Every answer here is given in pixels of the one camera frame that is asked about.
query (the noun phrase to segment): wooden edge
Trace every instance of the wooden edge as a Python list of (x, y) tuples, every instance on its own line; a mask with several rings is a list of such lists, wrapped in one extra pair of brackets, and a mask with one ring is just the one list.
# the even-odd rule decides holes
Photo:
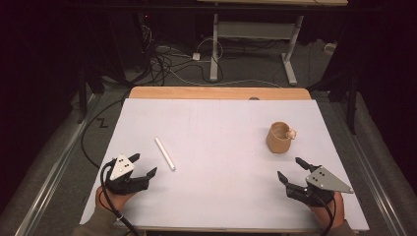
[[(124, 225), (115, 225), (116, 228), (125, 229)], [(158, 227), (158, 226), (134, 226), (138, 231), (169, 231), (169, 232), (213, 232), (213, 233), (311, 233), (318, 234), (320, 229), (260, 229), (260, 228), (204, 228), (204, 227)]]
[(310, 100), (304, 88), (134, 87), (129, 98)]

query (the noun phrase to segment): white chalk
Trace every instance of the white chalk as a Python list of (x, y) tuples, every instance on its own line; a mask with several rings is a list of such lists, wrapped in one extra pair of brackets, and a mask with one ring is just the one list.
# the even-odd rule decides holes
[(168, 162), (169, 167), (171, 167), (172, 170), (175, 170), (174, 163), (172, 163), (171, 158), (169, 157), (168, 153), (166, 152), (165, 148), (163, 148), (162, 143), (160, 142), (159, 138), (155, 138), (156, 144), (159, 147), (160, 151), (162, 151), (163, 157), (165, 157), (166, 162)]

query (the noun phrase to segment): table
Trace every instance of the table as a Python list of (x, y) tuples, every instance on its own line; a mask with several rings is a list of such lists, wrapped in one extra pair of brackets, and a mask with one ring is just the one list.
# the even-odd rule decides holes
[[(275, 4), (275, 5), (320, 5), (320, 6), (346, 6), (347, 0), (199, 0), (203, 2), (218, 3), (250, 3), (250, 4)], [(297, 85), (294, 70), (291, 66), (291, 55), (300, 32), (304, 16), (298, 16), (295, 24), (270, 24), (270, 23), (248, 23), (248, 22), (220, 22), (218, 14), (214, 14), (212, 33), (212, 53), (210, 62), (211, 81), (217, 81), (218, 54), (217, 45), (219, 37), (246, 37), (246, 38), (268, 38), (268, 39), (289, 39), (289, 46), (286, 53), (281, 54), (282, 63), (288, 82), (292, 86)]]
[[(285, 154), (271, 153), (265, 142), (277, 119), (298, 131)], [(156, 136), (175, 172), (156, 146)], [(134, 88), (103, 163), (120, 152), (141, 154), (134, 178), (158, 167), (149, 189), (124, 210), (133, 225), (147, 230), (317, 232), (310, 210), (286, 198), (276, 175), (280, 170), (305, 186), (309, 172), (295, 163), (295, 156), (323, 164), (350, 185), (317, 103), (302, 88)], [(81, 223), (92, 214), (97, 186), (98, 178)], [(369, 229), (355, 195), (344, 199), (352, 228)]]

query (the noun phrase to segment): mug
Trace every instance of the mug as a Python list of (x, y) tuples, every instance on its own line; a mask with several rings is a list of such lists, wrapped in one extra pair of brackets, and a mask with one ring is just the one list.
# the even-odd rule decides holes
[(275, 122), (270, 126), (267, 135), (267, 145), (273, 153), (285, 153), (291, 146), (291, 140), (296, 137), (296, 132), (284, 122)]

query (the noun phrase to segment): human hand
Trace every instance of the human hand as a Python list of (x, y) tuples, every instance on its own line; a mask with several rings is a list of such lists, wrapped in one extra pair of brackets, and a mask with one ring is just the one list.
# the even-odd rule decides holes
[[(327, 228), (330, 223), (330, 217), (328, 212), (324, 207), (312, 207), (308, 206), (310, 210), (315, 214), (316, 220), (319, 222), (322, 228)], [(331, 213), (334, 215), (334, 222), (331, 228), (335, 228), (344, 223), (344, 203), (343, 197), (340, 192), (334, 192), (334, 200), (328, 203), (328, 208)]]
[[(133, 196), (135, 196), (137, 193), (128, 194), (128, 195), (115, 195), (111, 193), (109, 190), (107, 190), (107, 195), (110, 201), (113, 203), (113, 206), (118, 210), (122, 211), (125, 207), (125, 204), (127, 201), (129, 201)], [(101, 208), (108, 208), (110, 209), (110, 204), (108, 203), (106, 197), (104, 196), (104, 193), (102, 193), (101, 186), (97, 188), (95, 191), (95, 206), (101, 207)]]

